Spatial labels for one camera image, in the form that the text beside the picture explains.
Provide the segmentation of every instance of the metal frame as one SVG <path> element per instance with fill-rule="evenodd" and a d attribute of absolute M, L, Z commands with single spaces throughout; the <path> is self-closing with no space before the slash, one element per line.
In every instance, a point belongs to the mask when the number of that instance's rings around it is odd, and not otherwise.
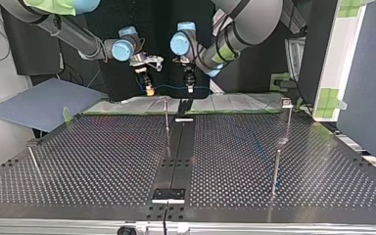
<path fill-rule="evenodd" d="M 253 115 L 232 115 L 232 116 L 253 116 Z M 289 116 L 289 112 L 284 113 L 285 119 Z M 169 189 L 186 189 L 186 194 L 189 195 L 191 176 L 193 170 L 193 148 L 194 148 L 194 135 L 196 132 L 196 121 L 198 116 L 190 116 L 194 121 L 192 122 L 174 122 L 172 124 L 171 134 L 169 136 L 168 148 L 166 149 L 163 157 L 162 166 L 160 166 L 157 171 L 155 181 L 151 189 L 151 196 L 155 189 L 158 188 L 169 188 Z M 78 121 L 81 116 L 74 118 L 72 122 Z M 55 131 L 44 137 L 44 144 L 54 138 L 61 131 L 68 128 L 69 124 L 63 124 L 58 127 Z M 346 146 L 344 143 L 336 138 L 332 137 L 339 148 L 343 151 L 348 158 L 353 159 L 357 164 L 363 164 L 361 166 L 364 172 L 367 172 L 373 178 L 376 179 L 376 168 L 369 167 L 368 162 L 365 162 L 361 156 L 355 153 L 351 148 Z M 29 158 L 28 151 L 20 153 L 18 156 L 12 158 L 13 163 L 15 160 L 20 160 L 22 158 Z M 8 229 L 12 225 L 23 227 L 26 231 L 31 231 L 39 227 L 39 229 L 44 228 L 49 230 L 54 230 L 52 234 L 58 234 L 57 231 L 60 228 L 65 228 L 64 226 L 70 227 L 74 224 L 77 229 L 76 231 L 82 232 L 82 234 L 103 234 L 105 231 L 113 231 L 113 227 L 121 225 L 121 222 L 108 222 L 107 220 L 118 220 L 118 221 L 152 221 L 145 222 L 146 226 L 153 226 L 154 231 L 157 229 L 158 232 L 163 229 L 164 224 L 168 226 L 168 231 L 171 232 L 175 227 L 180 227 L 186 225 L 189 222 L 189 227 L 191 231 L 197 231 L 199 234 L 217 234 L 218 232 L 225 231 L 227 234 L 236 232 L 243 232 L 244 234 L 257 233 L 257 232 L 292 232 L 300 231 L 306 232 L 321 232 L 321 231 L 351 231 L 359 233 L 368 233 L 371 231 L 376 232 L 376 226 L 368 226 L 371 230 L 365 230 L 367 227 L 363 226 L 330 226 L 330 225 L 313 225 L 311 223 L 354 223 L 354 224 L 376 224 L 376 211 L 369 211 L 368 217 L 362 217 L 360 215 L 362 211 L 358 210 L 326 210 L 322 208 L 305 208 L 296 209 L 288 208 L 279 210 L 275 206 L 270 206 L 269 208 L 257 210 L 256 208 L 249 209 L 198 209 L 190 207 L 188 200 L 184 205 L 166 205 L 166 204 L 152 204 L 149 203 L 143 207 L 119 207 L 116 209 L 103 209 L 98 210 L 97 207 L 75 207 L 73 210 L 71 207 L 52 207 L 52 208 L 25 208 L 23 205 L 17 207 L 5 207 L 0 206 L 0 217 L 12 218 L 12 219 L 0 219 L 0 231 L 6 232 L 16 232 L 17 229 Z M 37 214 L 45 214 L 44 220 L 39 220 L 39 226 L 37 226 L 37 220 L 30 219 L 17 219 L 17 218 L 28 218 L 35 217 Z M 71 220 L 53 220 L 60 218 L 60 214 L 63 215 L 63 219 Z M 98 219 L 98 221 L 81 221 L 83 219 Z M 282 227 L 282 223 L 287 223 L 288 227 Z M 300 225 L 299 223 L 309 223 L 308 225 Z M 100 227 L 97 226 L 107 226 L 101 229 L 105 230 L 94 230 Z"/>

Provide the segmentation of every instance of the robotic arm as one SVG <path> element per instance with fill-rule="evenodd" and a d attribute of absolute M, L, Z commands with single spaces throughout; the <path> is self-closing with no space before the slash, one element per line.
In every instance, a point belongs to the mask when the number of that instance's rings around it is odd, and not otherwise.
<path fill-rule="evenodd" d="M 94 10 L 100 0 L 75 0 L 75 8 L 82 13 Z M 80 27 L 68 16 L 58 16 L 38 8 L 28 7 L 24 0 L 0 0 L 0 4 L 16 18 L 28 24 L 37 25 L 52 36 L 63 40 L 75 48 L 84 60 L 116 59 L 129 62 L 136 74 L 143 81 L 149 96 L 155 94 L 148 66 L 157 71 L 162 70 L 163 58 L 150 56 L 143 51 L 143 40 L 135 27 L 130 26 L 118 32 L 118 39 L 102 41 L 89 30 Z"/>
<path fill-rule="evenodd" d="M 216 7 L 226 13 L 221 28 L 228 18 L 233 20 L 225 29 L 219 30 L 214 44 L 206 49 L 196 38 L 194 23 L 179 23 L 178 31 L 170 41 L 172 52 L 179 58 L 185 76 L 198 67 L 210 77 L 215 77 L 224 65 L 234 61 L 240 52 L 250 46 L 261 44 L 276 28 L 282 13 L 283 0 L 212 0 Z M 195 80 L 185 79 L 188 91 L 193 92 Z"/>
<path fill-rule="evenodd" d="M 225 64 L 237 59 L 242 50 L 260 44 L 271 34 L 279 22 L 283 6 L 283 0 L 212 1 L 226 13 L 222 25 L 228 18 L 234 22 L 218 31 L 217 39 L 210 48 L 205 48 L 197 41 L 194 23 L 180 23 L 178 31 L 170 42 L 172 52 L 178 56 L 174 61 L 184 68 L 184 80 L 190 93 L 193 92 L 196 82 L 194 73 L 196 67 L 211 77 L 218 75 Z M 74 1 L 75 4 L 85 3 L 86 7 L 90 6 L 90 11 L 94 10 L 99 2 L 100 0 Z M 143 42 L 133 26 L 121 29 L 119 39 L 102 41 L 69 17 L 28 7 L 24 0 L 0 0 L 0 4 L 21 21 L 35 24 L 47 30 L 52 36 L 65 41 L 77 49 L 85 60 L 129 61 L 143 81 L 147 94 L 149 96 L 155 94 L 148 67 L 161 71 L 164 59 L 149 56 L 143 51 Z"/>

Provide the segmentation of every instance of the metal bracket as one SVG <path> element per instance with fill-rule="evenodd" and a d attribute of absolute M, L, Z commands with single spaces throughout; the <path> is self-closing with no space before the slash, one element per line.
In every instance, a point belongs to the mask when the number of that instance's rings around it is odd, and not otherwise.
<path fill-rule="evenodd" d="M 157 189 L 153 204 L 185 204 L 185 189 Z"/>
<path fill-rule="evenodd" d="M 140 67 L 147 65 L 154 68 L 156 71 L 161 71 L 163 69 L 163 61 L 164 58 L 162 57 L 148 56 L 147 53 L 141 52 L 130 58 L 130 65 L 132 67 Z"/>

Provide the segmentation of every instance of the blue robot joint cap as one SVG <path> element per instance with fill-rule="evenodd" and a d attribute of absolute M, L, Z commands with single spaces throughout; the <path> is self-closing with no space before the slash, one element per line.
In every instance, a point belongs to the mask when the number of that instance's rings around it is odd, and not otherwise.
<path fill-rule="evenodd" d="M 170 49 L 177 56 L 184 56 L 189 52 L 191 43 L 187 36 L 182 32 L 177 32 L 170 40 Z"/>
<path fill-rule="evenodd" d="M 181 30 L 197 30 L 197 27 L 195 26 L 195 23 L 192 22 L 184 22 L 178 24 L 178 31 Z"/>
<path fill-rule="evenodd" d="M 112 48 L 112 55 L 115 59 L 125 62 L 134 54 L 133 45 L 127 40 L 118 40 Z"/>
<path fill-rule="evenodd" d="M 134 26 L 124 27 L 121 30 L 118 31 L 118 36 L 123 37 L 126 35 L 137 35 L 136 28 Z"/>

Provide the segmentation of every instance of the perforated metal table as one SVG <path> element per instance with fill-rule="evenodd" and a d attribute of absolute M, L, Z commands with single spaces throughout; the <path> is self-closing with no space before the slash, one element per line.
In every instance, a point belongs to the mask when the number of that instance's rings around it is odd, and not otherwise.
<path fill-rule="evenodd" d="M 78 117 L 33 149 L 39 167 L 27 150 L 0 166 L 0 218 L 376 225 L 376 168 L 306 115 L 287 130 L 287 117 L 193 116 L 169 138 L 162 116 Z M 153 204 L 167 188 L 185 204 Z"/>

